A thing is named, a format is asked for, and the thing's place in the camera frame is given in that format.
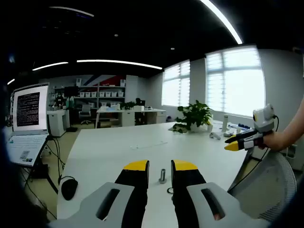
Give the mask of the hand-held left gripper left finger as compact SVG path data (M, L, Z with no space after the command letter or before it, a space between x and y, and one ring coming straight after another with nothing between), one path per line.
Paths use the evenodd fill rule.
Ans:
M126 165L115 182L107 182L84 198L69 218L49 223L50 228L140 228L147 205L149 161Z

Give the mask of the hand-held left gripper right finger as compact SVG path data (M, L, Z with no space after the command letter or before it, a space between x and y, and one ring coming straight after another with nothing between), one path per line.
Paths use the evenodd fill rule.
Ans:
M198 167L171 161L172 201L180 228L267 228L269 222L251 218L239 201L213 182L206 182Z

